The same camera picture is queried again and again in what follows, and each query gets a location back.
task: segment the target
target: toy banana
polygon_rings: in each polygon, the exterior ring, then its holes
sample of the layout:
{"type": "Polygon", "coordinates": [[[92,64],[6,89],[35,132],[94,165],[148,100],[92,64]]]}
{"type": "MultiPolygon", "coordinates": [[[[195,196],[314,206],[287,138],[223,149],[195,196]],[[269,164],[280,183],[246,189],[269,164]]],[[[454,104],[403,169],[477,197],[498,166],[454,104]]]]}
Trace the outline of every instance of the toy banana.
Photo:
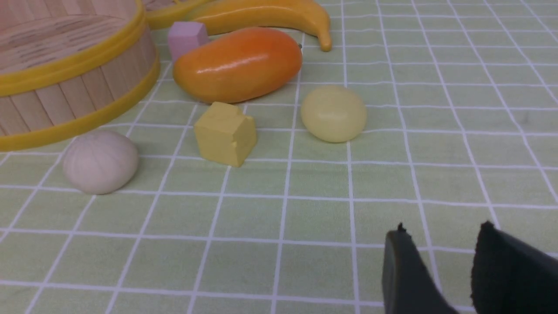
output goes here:
{"type": "Polygon", "coordinates": [[[174,22],[181,21],[184,15],[191,10],[213,0],[173,1],[174,4],[170,3],[166,7],[147,11],[147,23],[152,30],[159,30],[161,28],[171,27],[174,22]]]}
{"type": "Polygon", "coordinates": [[[205,24],[209,36],[254,26],[294,28],[318,37],[322,51],[331,50],[329,14],[314,0],[216,0],[194,8],[184,21],[205,24]]]}

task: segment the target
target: yellow sponge block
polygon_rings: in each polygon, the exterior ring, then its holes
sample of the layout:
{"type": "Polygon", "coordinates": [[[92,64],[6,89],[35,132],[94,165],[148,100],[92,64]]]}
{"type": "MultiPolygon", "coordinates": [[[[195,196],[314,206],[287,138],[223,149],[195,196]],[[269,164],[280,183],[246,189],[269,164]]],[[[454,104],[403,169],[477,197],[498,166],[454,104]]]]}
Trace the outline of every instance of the yellow sponge block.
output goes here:
{"type": "Polygon", "coordinates": [[[194,124],[202,158],[240,167],[257,142],[254,118],[238,106],[214,102],[194,124]]]}

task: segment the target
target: toy garlic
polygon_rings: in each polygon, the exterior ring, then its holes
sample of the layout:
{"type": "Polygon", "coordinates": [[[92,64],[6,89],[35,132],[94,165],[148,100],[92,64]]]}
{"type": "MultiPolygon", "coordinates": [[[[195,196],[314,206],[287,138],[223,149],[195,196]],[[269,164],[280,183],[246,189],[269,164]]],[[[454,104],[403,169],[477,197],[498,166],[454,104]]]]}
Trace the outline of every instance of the toy garlic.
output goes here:
{"type": "Polygon", "coordinates": [[[79,136],[64,156],[66,179],[86,194],[122,188],[136,173],[140,157],[134,143],[114,131],[95,130],[79,136]]]}

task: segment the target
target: green checkered tablecloth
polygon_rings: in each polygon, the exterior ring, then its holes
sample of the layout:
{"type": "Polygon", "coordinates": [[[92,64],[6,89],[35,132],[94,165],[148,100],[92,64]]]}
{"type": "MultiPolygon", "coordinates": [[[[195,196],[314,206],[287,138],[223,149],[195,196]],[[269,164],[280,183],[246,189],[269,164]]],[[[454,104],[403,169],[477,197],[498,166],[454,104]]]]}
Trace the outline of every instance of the green checkered tablecloth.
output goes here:
{"type": "Polygon", "coordinates": [[[239,169],[199,157],[207,106],[172,81],[164,31],[152,93],[103,127],[141,152],[123,190],[72,189],[69,141],[0,155],[0,313],[383,313],[401,221],[462,313],[480,223],[558,256],[558,3],[320,1],[335,46],[288,31],[304,66],[241,105],[259,140],[239,169]],[[367,104],[350,143],[305,131],[319,84],[367,104]]]}

